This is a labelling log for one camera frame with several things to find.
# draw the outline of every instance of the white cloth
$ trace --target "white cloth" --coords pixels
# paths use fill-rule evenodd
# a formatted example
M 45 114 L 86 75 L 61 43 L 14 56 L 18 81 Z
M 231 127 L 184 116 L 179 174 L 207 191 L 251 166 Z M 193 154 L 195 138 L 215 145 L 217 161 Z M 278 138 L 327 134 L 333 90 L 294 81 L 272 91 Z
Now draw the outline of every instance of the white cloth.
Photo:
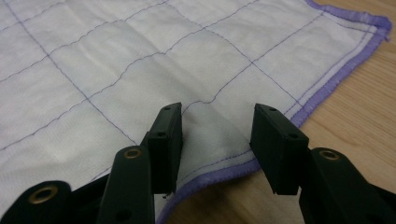
M 3 1 L 0 216 L 42 181 L 77 189 L 109 173 L 181 102 L 180 194 L 156 197 L 163 222 L 196 190 L 258 169 L 255 103 L 301 125 L 389 29 L 303 0 Z

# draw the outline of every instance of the quilted fabric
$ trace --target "quilted fabric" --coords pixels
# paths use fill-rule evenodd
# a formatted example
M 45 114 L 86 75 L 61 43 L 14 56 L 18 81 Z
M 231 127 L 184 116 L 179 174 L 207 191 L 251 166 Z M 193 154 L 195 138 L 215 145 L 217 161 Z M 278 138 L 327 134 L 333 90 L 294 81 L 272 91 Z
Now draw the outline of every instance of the quilted fabric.
M 259 169 L 255 103 L 302 125 L 391 26 L 308 0 L 4 0 L 0 12 L 0 215 L 42 181 L 77 189 L 108 174 L 181 102 L 177 193 L 156 196 L 159 223 Z

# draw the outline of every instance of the wood grain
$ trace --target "wood grain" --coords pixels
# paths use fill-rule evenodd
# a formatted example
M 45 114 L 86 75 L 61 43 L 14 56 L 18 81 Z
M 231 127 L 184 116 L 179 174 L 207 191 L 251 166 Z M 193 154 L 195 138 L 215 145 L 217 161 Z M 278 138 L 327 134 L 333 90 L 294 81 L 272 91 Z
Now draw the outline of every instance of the wood grain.
M 394 0 L 318 0 L 396 22 Z M 310 147 L 334 148 L 366 179 L 396 192 L 396 38 L 383 43 L 302 127 Z M 169 224 L 304 223 L 298 197 L 277 196 L 262 172 L 217 184 L 181 203 Z

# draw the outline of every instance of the purple stitched edge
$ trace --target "purple stitched edge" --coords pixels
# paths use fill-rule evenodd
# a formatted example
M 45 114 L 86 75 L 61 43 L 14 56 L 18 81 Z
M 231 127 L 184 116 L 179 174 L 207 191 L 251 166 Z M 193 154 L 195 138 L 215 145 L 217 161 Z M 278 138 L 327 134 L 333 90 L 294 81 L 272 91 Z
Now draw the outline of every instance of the purple stitched edge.
M 332 6 L 321 6 L 313 0 L 305 0 L 305 2 L 315 9 L 320 9 L 328 12 L 336 17 L 348 20 L 364 22 L 369 25 L 377 27 L 375 35 L 364 47 L 364 49 L 354 58 L 349 60 L 325 85 L 323 85 L 292 118 L 291 121 L 298 127 L 308 119 L 309 115 L 321 104 L 330 94 L 335 90 L 338 84 L 343 81 L 349 74 L 352 73 L 361 63 L 365 62 L 378 48 L 381 42 L 389 35 L 391 30 L 391 22 L 387 17 L 373 16 L 367 12 L 356 12 L 346 9 L 341 9 Z M 185 184 L 179 189 L 174 197 L 166 204 L 157 219 L 157 223 L 162 224 L 169 217 L 172 210 L 181 203 L 184 199 L 203 189 L 209 185 L 216 184 L 222 181 L 234 179 L 243 175 L 251 174 L 260 170 L 261 167 L 257 160 L 248 161 L 243 164 L 224 168 L 221 170 L 209 172 L 207 174 L 199 175 L 193 180 Z

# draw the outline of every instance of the wooden table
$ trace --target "wooden table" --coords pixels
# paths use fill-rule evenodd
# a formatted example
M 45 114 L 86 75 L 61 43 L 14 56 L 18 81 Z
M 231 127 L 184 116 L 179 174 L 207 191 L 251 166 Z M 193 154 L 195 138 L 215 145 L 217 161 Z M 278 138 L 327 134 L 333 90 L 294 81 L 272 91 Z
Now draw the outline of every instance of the wooden table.
M 395 0 L 319 0 L 385 15 L 396 23 Z M 393 30 L 390 38 L 396 38 Z M 336 149 L 364 177 L 396 193 L 396 44 L 383 43 L 302 127 L 310 147 Z M 277 196 L 263 172 L 217 184 L 181 203 L 168 223 L 304 223 L 297 196 Z

